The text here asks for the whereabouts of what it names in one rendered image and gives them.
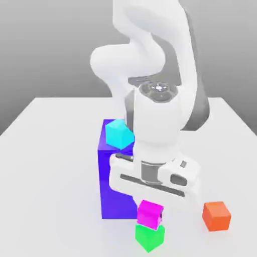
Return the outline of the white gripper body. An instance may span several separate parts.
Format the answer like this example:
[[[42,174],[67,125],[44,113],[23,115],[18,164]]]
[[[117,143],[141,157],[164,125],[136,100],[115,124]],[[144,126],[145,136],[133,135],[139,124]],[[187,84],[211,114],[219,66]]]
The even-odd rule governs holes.
[[[114,191],[163,205],[166,209],[198,211],[201,205],[200,166],[179,153],[165,164],[143,163],[134,168],[133,157],[113,154],[110,157],[109,185]]]

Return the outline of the small magenta cube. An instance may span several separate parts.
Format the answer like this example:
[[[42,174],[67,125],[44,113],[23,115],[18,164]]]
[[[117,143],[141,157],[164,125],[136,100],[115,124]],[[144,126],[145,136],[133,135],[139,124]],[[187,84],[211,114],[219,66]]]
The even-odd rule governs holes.
[[[162,221],[163,205],[143,200],[138,206],[137,223],[157,230]]]

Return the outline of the small cyan cube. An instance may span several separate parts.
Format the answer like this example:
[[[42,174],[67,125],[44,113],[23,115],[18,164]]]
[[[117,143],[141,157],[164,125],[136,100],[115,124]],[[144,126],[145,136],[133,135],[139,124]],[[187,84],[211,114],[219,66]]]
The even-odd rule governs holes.
[[[124,119],[115,119],[105,126],[106,143],[123,150],[135,141],[134,133],[126,126]]]

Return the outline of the small green cube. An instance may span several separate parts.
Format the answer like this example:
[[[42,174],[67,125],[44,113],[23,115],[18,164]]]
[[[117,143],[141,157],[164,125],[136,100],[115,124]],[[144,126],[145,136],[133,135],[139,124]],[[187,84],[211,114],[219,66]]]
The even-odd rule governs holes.
[[[160,225],[157,230],[146,226],[136,224],[136,241],[144,248],[146,252],[151,252],[164,242],[165,228]]]

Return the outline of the small orange cube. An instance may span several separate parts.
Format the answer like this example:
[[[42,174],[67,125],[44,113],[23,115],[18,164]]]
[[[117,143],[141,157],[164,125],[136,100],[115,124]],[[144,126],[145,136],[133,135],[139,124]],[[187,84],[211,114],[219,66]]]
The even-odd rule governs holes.
[[[229,229],[231,213],[223,201],[206,202],[202,218],[209,231],[223,231]]]

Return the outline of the large blue box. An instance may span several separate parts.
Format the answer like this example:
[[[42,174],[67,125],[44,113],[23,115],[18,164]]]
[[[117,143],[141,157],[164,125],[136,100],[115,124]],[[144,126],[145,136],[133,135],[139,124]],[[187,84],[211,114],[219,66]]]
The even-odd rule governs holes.
[[[135,219],[137,217],[137,205],[133,197],[116,192],[109,186],[110,165],[109,158],[112,154],[121,152],[132,155],[133,144],[123,150],[119,150],[106,143],[105,126],[113,119],[104,119],[98,143],[98,173],[101,201],[101,216],[103,219]]]

